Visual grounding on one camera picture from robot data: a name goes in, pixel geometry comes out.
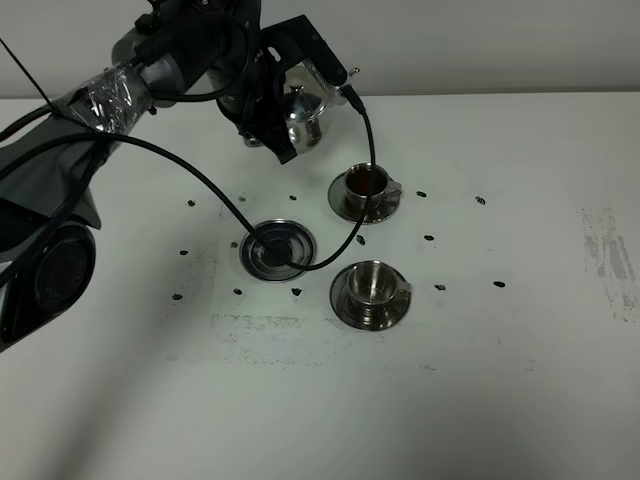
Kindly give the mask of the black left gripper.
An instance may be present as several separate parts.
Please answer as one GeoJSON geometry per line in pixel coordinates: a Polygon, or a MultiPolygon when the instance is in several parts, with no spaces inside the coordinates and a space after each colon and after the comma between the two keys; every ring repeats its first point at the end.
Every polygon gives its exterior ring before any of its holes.
{"type": "Polygon", "coordinates": [[[280,106],[281,78],[273,78],[271,53],[258,48],[242,79],[217,100],[226,119],[237,128],[247,146],[265,146],[281,165],[297,156],[280,106]]]}

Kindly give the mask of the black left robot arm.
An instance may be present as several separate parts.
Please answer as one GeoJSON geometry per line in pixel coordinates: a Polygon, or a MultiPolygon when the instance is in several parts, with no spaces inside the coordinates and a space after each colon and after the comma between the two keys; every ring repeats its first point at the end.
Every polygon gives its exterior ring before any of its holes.
{"type": "Polygon", "coordinates": [[[147,112],[215,101],[279,161],[296,155],[282,112],[284,73],[258,1],[156,1],[111,51],[111,64],[1,134],[1,345],[65,311],[94,273],[101,226],[90,183],[147,112]],[[212,91],[191,93],[207,77],[212,91]]]}

